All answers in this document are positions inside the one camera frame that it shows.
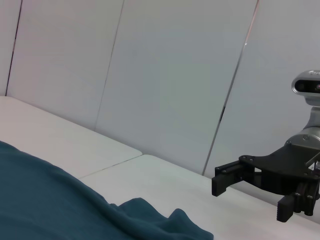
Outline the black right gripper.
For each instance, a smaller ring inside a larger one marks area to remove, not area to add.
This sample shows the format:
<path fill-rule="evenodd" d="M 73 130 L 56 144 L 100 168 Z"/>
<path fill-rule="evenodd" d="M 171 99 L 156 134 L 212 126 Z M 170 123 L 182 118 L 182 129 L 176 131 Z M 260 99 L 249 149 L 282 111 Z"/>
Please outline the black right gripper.
<path fill-rule="evenodd" d="M 306 163 L 319 153 L 318 149 L 286 144 L 266 156 L 242 155 L 238 161 L 215 168 L 211 193 L 218 197 L 231 185 L 245 181 L 264 191 L 285 195 L 277 203 L 277 221 L 287 222 L 293 213 L 312 216 L 320 199 L 320 174 Z"/>

